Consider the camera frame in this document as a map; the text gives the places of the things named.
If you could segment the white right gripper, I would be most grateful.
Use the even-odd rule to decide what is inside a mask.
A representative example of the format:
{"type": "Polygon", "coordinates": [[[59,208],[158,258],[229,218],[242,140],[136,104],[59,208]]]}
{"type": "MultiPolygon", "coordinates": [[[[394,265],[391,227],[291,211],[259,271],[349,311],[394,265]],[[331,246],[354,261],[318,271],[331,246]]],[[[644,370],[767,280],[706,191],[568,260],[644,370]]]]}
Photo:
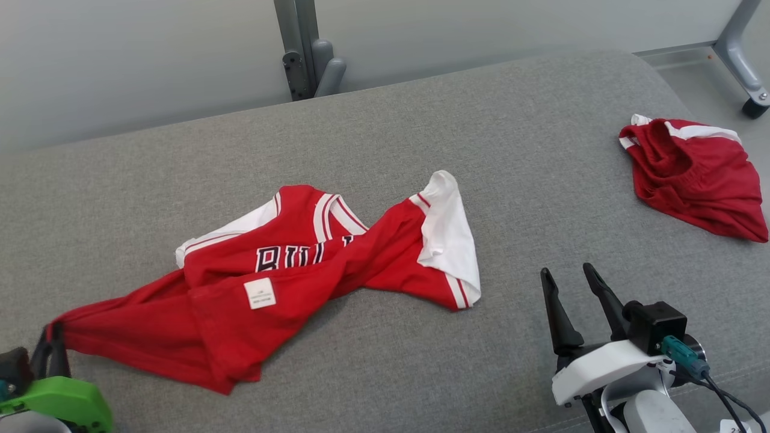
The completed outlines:
{"type": "MultiPolygon", "coordinates": [[[[666,357],[649,356],[625,340],[630,322],[623,315],[624,304],[591,263],[584,263],[582,268],[591,292],[602,305],[612,342],[578,357],[553,376],[551,391],[556,404],[565,405],[576,396],[600,389],[608,392],[608,401],[629,399],[642,391],[668,395],[671,365],[665,362],[666,357]]],[[[553,351],[556,355],[572,355],[585,340],[567,316],[548,268],[541,269],[541,287],[553,351]]]]}

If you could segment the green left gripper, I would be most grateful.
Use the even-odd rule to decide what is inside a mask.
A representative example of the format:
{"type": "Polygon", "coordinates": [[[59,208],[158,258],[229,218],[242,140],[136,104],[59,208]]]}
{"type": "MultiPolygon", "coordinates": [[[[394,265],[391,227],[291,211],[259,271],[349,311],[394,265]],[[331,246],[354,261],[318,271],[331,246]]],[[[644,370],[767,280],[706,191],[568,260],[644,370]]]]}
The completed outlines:
{"type": "Polygon", "coordinates": [[[112,432],[112,410],[98,387],[71,378],[62,324],[53,325],[53,376],[45,378],[49,356],[48,329],[44,327],[30,357],[36,381],[24,395],[2,401],[2,415],[33,411],[63,422],[71,432],[112,432]]]}

